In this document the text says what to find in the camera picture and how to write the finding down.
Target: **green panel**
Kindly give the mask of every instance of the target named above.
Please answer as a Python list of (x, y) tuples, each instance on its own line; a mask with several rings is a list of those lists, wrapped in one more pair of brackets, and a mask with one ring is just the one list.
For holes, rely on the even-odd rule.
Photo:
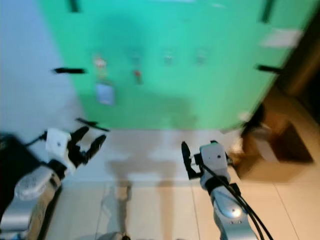
[[(271, 74), (255, 70), (263, 59), (258, 41), (270, 30), (259, 23), (264, 0), (78, 0), (79, 13), (70, 12), (68, 0), (39, 2), (65, 66), (87, 70), (71, 77), (87, 118), (104, 127), (226, 128), (251, 112), (272, 82)], [(199, 50), (207, 55), (202, 64)], [(113, 106), (96, 98), (97, 52), (108, 62)]]
[[(319, 0), (275, 0), (269, 23), (258, 28), (256, 42), (274, 29), (304, 31), (318, 3)], [(252, 56), (259, 64), (281, 68), (292, 51), (291, 47), (260, 47)]]

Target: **black cable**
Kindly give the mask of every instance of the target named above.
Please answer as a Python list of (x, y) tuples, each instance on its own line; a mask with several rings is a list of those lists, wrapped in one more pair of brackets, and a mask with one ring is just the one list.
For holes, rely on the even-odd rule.
[(226, 184), (222, 179), (220, 179), (220, 177), (215, 174), (210, 168), (208, 168), (206, 165), (204, 165), (203, 163), (200, 164), (200, 166), (207, 170), (213, 177), (215, 177), (216, 179), (219, 180), (219, 182), (234, 196), (234, 198), (239, 202), (239, 204), (247, 211), (249, 217), (252, 219), (252, 222), (256, 228), (256, 230), (259, 233), (260, 239), (261, 240), (265, 240), (264, 235), (261, 232), (261, 229), (255, 219), (255, 217), (253, 216), (253, 213), (250, 209), (252, 209), (251, 207), (249, 207), (249, 205), (247, 204), (247, 202), (243, 202), (242, 199), (236, 194), (236, 192), (234, 191), (234, 189), (232, 187), (230, 187), (230, 185)]
[(47, 131), (45, 131), (42, 135), (38, 136), (37, 138), (33, 139), (32, 141), (24, 144), (25, 147), (29, 147), (32, 144), (35, 144), (36, 142), (40, 141), (40, 140), (46, 140), (47, 139)]
[(246, 200), (244, 200), (244, 198), (242, 196), (240, 196), (240, 198), (242, 199), (242, 201), (247, 205), (247, 207), (249, 208), (249, 210), (252, 212), (253, 216), (258, 220), (259, 224), (262, 226), (264, 232), (267, 234), (268, 238), (270, 240), (273, 240), (270, 232), (268, 231), (267, 227), (264, 225), (264, 223), (261, 221), (261, 219), (258, 217), (258, 215), (255, 213), (255, 211), (249, 206), (249, 204), (246, 202)]

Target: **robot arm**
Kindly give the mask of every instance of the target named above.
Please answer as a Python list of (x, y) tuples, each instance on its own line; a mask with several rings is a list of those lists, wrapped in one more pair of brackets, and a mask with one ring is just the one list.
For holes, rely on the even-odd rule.
[(52, 128), (44, 134), (46, 150), (55, 159), (41, 164), (17, 182), (13, 200), (1, 218), (0, 239), (37, 239), (47, 207), (67, 172), (74, 172), (79, 165), (87, 164), (106, 139), (101, 135), (88, 151), (80, 151), (76, 143), (88, 130), (85, 126), (68, 133)]
[[(248, 222), (248, 213), (239, 201), (221, 183), (229, 185), (227, 155), (222, 145), (216, 141), (200, 147), (200, 153), (194, 155), (195, 164), (200, 172), (192, 169), (190, 151), (185, 142), (181, 145), (184, 164), (189, 179), (199, 178), (203, 189), (207, 190), (213, 205), (213, 217), (218, 226), (221, 240), (257, 240), (257, 236)], [(236, 184), (230, 184), (233, 190), (240, 195)]]

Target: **floor tile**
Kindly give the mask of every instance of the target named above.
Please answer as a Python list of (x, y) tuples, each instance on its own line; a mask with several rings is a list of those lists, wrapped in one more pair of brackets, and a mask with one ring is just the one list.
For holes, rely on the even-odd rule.
[(305, 168), (299, 174), (290, 179), (286, 184), (303, 184), (303, 183), (318, 183), (320, 184), (320, 164), (315, 163), (310, 167)]
[[(240, 183), (239, 187), (244, 199), (260, 217), (274, 239), (298, 240), (273, 184)], [(200, 239), (219, 239), (220, 232), (214, 222), (213, 207), (208, 193), (199, 186), (193, 186), (192, 190)]]
[(319, 239), (320, 183), (277, 184), (299, 240)]
[(108, 187), (97, 236), (118, 231), (133, 240), (199, 240), (191, 187)]
[(64, 186), (46, 240), (94, 240), (105, 185), (74, 183)]

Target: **white wall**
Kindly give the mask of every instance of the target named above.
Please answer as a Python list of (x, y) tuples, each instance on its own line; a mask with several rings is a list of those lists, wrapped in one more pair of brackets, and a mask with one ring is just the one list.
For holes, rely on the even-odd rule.
[[(75, 130), (80, 126), (75, 118), (85, 118), (84, 112), (68, 76), (51, 72), (63, 63), (37, 2), (3, 0), (0, 11), (1, 131), (14, 132), (28, 142), (48, 127)], [(91, 130), (83, 143), (98, 134)], [(182, 141), (197, 153), (212, 139), (228, 147), (236, 135), (236, 131), (223, 135), (217, 130), (112, 129), (97, 156), (69, 180), (187, 180)], [(48, 160), (43, 142), (31, 149)]]

